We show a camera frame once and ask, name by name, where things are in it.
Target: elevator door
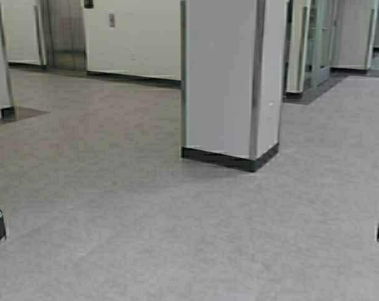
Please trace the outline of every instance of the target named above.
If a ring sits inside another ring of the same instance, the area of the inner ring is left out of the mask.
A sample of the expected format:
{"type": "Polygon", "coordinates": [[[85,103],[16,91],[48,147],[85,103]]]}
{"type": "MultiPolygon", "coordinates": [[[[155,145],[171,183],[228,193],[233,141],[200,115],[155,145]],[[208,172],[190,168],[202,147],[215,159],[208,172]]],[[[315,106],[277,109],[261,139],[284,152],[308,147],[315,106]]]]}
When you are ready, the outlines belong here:
{"type": "Polygon", "coordinates": [[[48,0],[52,65],[85,69],[85,35],[80,0],[48,0]]]}

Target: hallway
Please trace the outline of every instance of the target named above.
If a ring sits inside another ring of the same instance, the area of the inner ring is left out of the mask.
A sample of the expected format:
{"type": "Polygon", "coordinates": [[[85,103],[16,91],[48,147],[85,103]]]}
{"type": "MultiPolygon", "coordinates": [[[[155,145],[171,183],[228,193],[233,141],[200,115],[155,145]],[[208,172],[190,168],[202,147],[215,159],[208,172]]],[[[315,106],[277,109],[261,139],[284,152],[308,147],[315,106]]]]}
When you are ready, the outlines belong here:
{"type": "Polygon", "coordinates": [[[177,87],[12,78],[1,301],[379,300],[379,78],[285,103],[256,174],[179,159],[177,87]]]}

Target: doorway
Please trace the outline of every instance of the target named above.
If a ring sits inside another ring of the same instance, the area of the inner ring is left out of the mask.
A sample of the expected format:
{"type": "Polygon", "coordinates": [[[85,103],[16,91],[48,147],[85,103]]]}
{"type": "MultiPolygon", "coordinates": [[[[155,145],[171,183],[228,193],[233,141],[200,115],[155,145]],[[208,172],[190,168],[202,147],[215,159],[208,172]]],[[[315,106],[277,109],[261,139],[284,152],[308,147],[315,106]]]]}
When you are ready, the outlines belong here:
{"type": "Polygon", "coordinates": [[[335,37],[335,16],[337,0],[314,0],[316,14],[316,51],[314,52],[313,86],[316,87],[330,78],[331,57],[335,37]]]}
{"type": "Polygon", "coordinates": [[[337,0],[292,0],[287,93],[300,94],[330,78],[337,0]]]}

